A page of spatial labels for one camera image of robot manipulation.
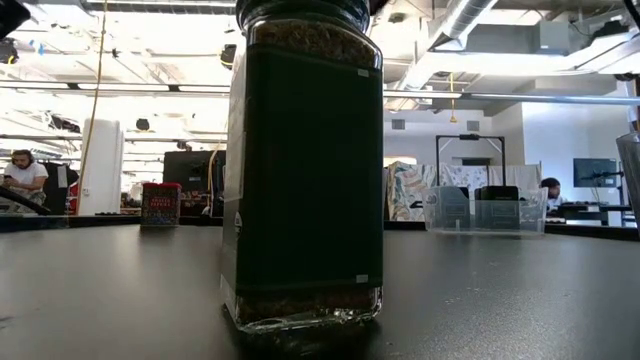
headphones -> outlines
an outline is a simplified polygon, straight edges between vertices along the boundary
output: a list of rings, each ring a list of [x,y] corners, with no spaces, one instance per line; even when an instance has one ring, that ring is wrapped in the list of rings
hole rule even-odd
[[[33,154],[31,153],[31,151],[29,150],[16,150],[11,154],[11,163],[12,164],[16,164],[15,159],[13,158],[14,155],[27,155],[27,157],[29,157],[29,166],[31,166],[31,164],[33,164],[36,159],[33,157]]]

white wall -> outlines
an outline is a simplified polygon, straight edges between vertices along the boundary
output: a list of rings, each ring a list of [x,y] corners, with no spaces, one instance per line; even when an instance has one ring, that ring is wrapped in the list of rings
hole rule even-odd
[[[481,135],[491,134],[491,118],[481,110],[456,110],[457,123],[451,123],[451,111],[438,114],[432,111],[400,111],[384,114],[384,156],[410,156],[418,164],[436,163],[436,135],[468,134],[467,121],[480,121]],[[391,130],[392,119],[404,119],[405,130]],[[440,146],[446,139],[440,140]],[[453,164],[454,158],[499,158],[499,153],[486,141],[460,141],[454,139],[440,154],[442,163]]]
[[[505,161],[507,165],[525,165],[524,128],[522,104],[515,104],[491,119],[494,135],[505,138]]]
[[[573,187],[573,159],[619,159],[615,139],[628,133],[627,108],[526,103],[522,110],[526,162],[541,161],[543,177],[557,178],[563,197],[595,201],[591,189]],[[619,202],[615,189],[599,189],[598,194],[600,201]]]

person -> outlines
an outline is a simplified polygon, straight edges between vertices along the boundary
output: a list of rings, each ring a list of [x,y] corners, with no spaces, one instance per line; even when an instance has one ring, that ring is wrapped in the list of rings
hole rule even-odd
[[[547,192],[547,211],[558,210],[558,207],[566,202],[566,200],[560,196],[560,181],[558,181],[558,179],[546,178],[542,180],[540,187],[549,189]]]
[[[2,186],[20,194],[38,205],[42,205],[46,198],[42,187],[49,177],[47,169],[35,162],[31,151],[16,150],[11,154],[11,164],[4,169]],[[28,208],[14,204],[8,212],[30,212]]]

monitor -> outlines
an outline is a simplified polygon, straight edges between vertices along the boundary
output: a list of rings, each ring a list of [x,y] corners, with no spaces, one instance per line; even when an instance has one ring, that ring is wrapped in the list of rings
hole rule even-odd
[[[573,187],[615,188],[617,171],[616,159],[573,159]]]

table surface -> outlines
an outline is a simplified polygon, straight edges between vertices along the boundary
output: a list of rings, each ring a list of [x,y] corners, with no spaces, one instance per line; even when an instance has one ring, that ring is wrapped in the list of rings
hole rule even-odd
[[[0,359],[248,358],[220,232],[0,234]],[[638,259],[635,242],[386,232],[383,311],[349,358],[638,359]]]

